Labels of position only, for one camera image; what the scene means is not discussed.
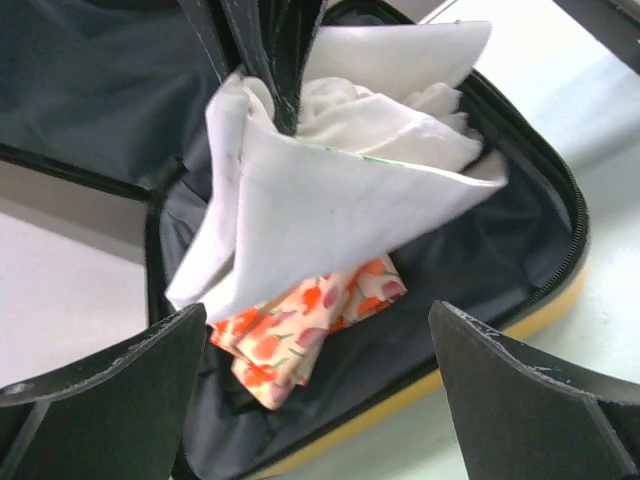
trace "open suitcase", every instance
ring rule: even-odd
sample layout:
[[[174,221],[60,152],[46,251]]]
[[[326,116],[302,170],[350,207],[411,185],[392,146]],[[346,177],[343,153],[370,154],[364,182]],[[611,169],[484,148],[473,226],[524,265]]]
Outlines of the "open suitcase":
[[[148,311],[158,322],[171,313],[167,282],[211,196],[202,112],[219,83],[193,26],[170,0],[9,0],[0,14],[12,19],[0,46],[11,73],[0,78],[0,156],[147,204]],[[214,20],[227,61],[231,35]],[[344,0],[324,23],[409,20],[380,0]],[[470,123],[507,157],[508,186],[393,252],[409,293],[330,337],[313,381],[279,411],[230,408],[219,356],[207,344],[176,480],[290,471],[439,388],[427,322],[435,300],[517,338],[572,306],[588,247],[587,208],[573,175],[480,74],[462,90]]]

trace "yellow trim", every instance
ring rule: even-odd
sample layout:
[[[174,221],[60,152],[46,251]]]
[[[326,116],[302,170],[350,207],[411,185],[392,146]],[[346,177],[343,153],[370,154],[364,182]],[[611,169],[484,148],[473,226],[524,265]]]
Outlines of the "yellow trim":
[[[507,328],[504,333],[523,340],[560,319],[576,303],[584,287],[585,279],[586,269],[582,268],[573,282],[560,295],[528,317]],[[251,477],[251,480],[264,480],[288,473],[440,388],[442,388],[442,378],[440,371],[436,370],[315,442],[267,467]]]

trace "floral cloth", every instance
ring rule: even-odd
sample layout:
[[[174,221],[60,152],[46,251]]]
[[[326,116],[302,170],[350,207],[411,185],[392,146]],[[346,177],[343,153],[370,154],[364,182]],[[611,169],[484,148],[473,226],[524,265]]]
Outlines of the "floral cloth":
[[[232,353],[234,375],[275,410],[306,385],[322,344],[406,292],[388,255],[361,268],[314,277],[279,299],[214,325],[211,342]]]

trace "crumpled white cloth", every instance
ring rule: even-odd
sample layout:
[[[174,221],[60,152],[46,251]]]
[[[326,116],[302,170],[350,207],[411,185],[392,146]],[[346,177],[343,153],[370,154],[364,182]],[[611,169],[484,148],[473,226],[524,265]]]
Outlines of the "crumpled white cloth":
[[[232,75],[206,111],[213,199],[167,298],[176,308],[202,302],[215,322],[391,251],[504,186],[499,154],[457,173],[481,142],[465,135],[453,87],[471,71],[489,29],[473,22],[322,30],[296,139],[276,131],[265,85]],[[358,61],[336,58],[338,38]],[[393,69],[397,51],[413,51],[404,72]],[[319,65],[341,76],[321,76]],[[354,81],[361,77],[376,80]]]

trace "white table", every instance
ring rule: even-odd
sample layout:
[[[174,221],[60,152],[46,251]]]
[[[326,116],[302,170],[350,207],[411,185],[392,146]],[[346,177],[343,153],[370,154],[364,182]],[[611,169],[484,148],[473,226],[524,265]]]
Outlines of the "white table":
[[[458,0],[434,21],[457,19],[494,22],[479,70],[568,160],[591,207],[586,291],[530,343],[640,382],[640,79],[550,0]],[[0,163],[0,385],[145,327],[142,228],[141,205]],[[287,478],[467,476],[439,392]]]

